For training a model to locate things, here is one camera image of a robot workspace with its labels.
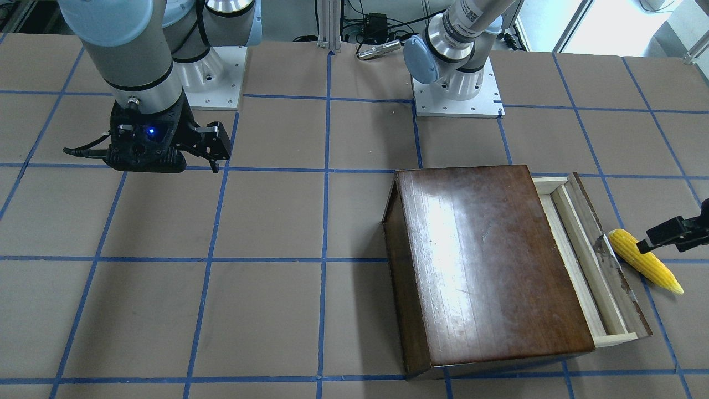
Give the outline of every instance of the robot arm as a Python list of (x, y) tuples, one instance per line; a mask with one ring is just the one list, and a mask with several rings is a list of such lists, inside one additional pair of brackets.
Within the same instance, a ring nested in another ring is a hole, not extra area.
[(403, 49), (406, 67), (413, 78), (430, 84), (458, 68), (482, 68), (492, 47), (491, 38), (484, 33), (513, 2), (456, 0), (446, 11), (431, 18), (426, 29), (408, 39)]
[(647, 230), (647, 238), (637, 243), (640, 253), (674, 244), (680, 252), (709, 244), (709, 199), (702, 202), (699, 216), (684, 219), (674, 217)]
[(65, 152), (117, 170), (179, 173), (187, 151), (216, 173), (216, 162), (230, 157), (229, 136), (221, 122), (194, 121), (176, 64), (207, 57), (212, 45), (258, 44), (258, 1), (59, 0), (116, 100), (108, 148), (91, 149), (94, 141)]

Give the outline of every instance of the wooden drawer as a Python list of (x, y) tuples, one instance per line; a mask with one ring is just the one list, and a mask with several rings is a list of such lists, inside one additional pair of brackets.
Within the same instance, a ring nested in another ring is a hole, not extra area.
[(651, 334), (575, 175), (402, 170), (383, 223), (407, 378), (558, 361)]

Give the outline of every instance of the blue joint cap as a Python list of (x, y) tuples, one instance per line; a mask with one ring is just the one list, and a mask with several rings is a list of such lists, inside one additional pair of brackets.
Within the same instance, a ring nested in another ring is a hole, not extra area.
[(423, 84), (433, 83), (440, 77), (436, 59), (420, 36), (406, 41), (403, 59), (411, 76)]
[(137, 38), (150, 22), (154, 0), (59, 0), (67, 25), (82, 40), (117, 47)]
[(499, 35), (500, 32), (502, 32), (502, 16), (499, 16), (495, 19), (495, 21), (492, 21), (485, 32), (490, 33), (491, 35)]
[(181, 20), (194, 7), (194, 0), (167, 0), (165, 14), (162, 16), (162, 27), (167, 28)]

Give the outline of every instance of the white mounting plate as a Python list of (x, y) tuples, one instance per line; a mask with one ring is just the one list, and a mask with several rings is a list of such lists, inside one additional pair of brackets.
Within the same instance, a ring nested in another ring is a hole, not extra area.
[(416, 100), (417, 116), (451, 116), (457, 118), (497, 118), (505, 114), (500, 90), (492, 70), (490, 58), (483, 67), (485, 78), (478, 95), (469, 100), (459, 101), (443, 96), (439, 82), (423, 84), (413, 79), (413, 96)]
[(247, 47), (215, 47), (228, 72), (224, 81), (212, 90), (205, 92), (185, 92), (192, 109), (213, 111), (235, 111), (239, 108), (241, 89), (246, 71)]

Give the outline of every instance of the box lid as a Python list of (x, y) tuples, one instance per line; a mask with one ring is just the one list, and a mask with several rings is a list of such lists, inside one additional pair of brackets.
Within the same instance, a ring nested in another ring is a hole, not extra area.
[(594, 349), (524, 165), (396, 173), (432, 366)]

